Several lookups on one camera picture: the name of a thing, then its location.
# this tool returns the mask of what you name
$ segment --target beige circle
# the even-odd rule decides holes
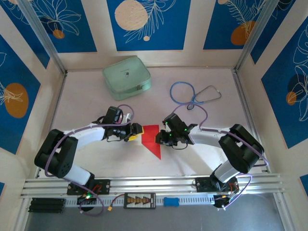
[[[136,0],[125,0],[115,10],[115,20],[124,30],[138,30],[148,21],[146,9]]]
[[[13,3],[13,4],[17,4],[16,0],[8,0],[9,2]]]
[[[226,4],[229,0],[218,0],[218,3],[223,5]]]

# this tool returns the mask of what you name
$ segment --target orange circle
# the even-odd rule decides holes
[[[231,35],[231,42],[233,45],[236,46],[242,46],[246,43],[250,32],[254,28],[256,22],[255,21],[249,21],[245,24],[242,24],[238,26]]]
[[[11,83],[6,87],[4,94],[8,96],[4,101],[7,112],[15,118],[24,117],[29,105],[28,93],[24,86]]]
[[[287,94],[286,99],[289,105],[294,105],[296,103],[296,94],[293,91],[291,91]]]
[[[58,30],[58,29],[54,30],[54,31],[52,32],[52,34],[53,34],[53,36],[55,36],[57,39],[63,39],[64,36],[65,36],[65,34],[63,33],[63,31]]]

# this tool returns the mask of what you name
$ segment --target blue stethoscope tubing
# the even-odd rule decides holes
[[[188,85],[188,86],[190,86],[190,87],[192,88],[192,90],[193,90],[193,91],[192,91],[193,96],[192,96],[192,100],[191,100],[191,101],[183,103],[183,102],[176,101],[176,100],[173,98],[173,96],[172,96],[172,89],[173,89],[173,87],[174,87],[175,85],[177,85],[177,84],[186,84],[186,85]],[[206,90],[206,89],[208,89],[208,88],[210,88],[210,87],[213,87],[213,88],[217,91],[217,93],[219,94],[219,96],[218,96],[217,98],[214,98],[214,99],[211,99],[211,100],[207,100],[207,101],[202,101],[202,102],[198,101],[198,100],[196,99],[196,97],[197,97],[202,91],[204,91],[204,90]],[[204,104],[204,103],[207,103],[207,102],[209,102],[209,101],[213,101],[213,100],[218,100],[218,99],[220,99],[220,98],[221,98],[221,93],[220,93],[220,91],[219,91],[216,87],[214,87],[213,85],[209,85],[209,86],[207,86],[206,88],[204,88],[203,90],[199,91],[199,92],[196,94],[196,91],[195,91],[195,89],[194,89],[194,87],[193,87],[192,84],[190,84],[189,82],[185,82],[185,81],[179,81],[179,82],[175,82],[175,83],[172,84],[172,86],[170,87],[170,97],[171,97],[171,99],[173,100],[173,102],[175,102],[175,103],[177,103],[177,104],[186,104],[186,103]],[[188,110],[192,110],[192,109],[193,109],[193,105],[192,105],[192,107],[190,107],[190,106],[188,105],[188,106],[187,106],[187,109],[188,109]]]

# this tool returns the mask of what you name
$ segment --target yellow object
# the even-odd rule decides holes
[[[138,135],[142,135],[142,134],[144,134],[143,127],[142,127],[142,133],[139,133]],[[133,140],[135,140],[135,139],[138,137],[138,135],[129,137],[128,141],[133,141]]]

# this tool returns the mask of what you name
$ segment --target blue block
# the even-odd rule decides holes
[[[169,207],[169,206],[178,207],[179,205],[180,205],[179,198],[168,198],[168,197],[164,198],[165,207]]]

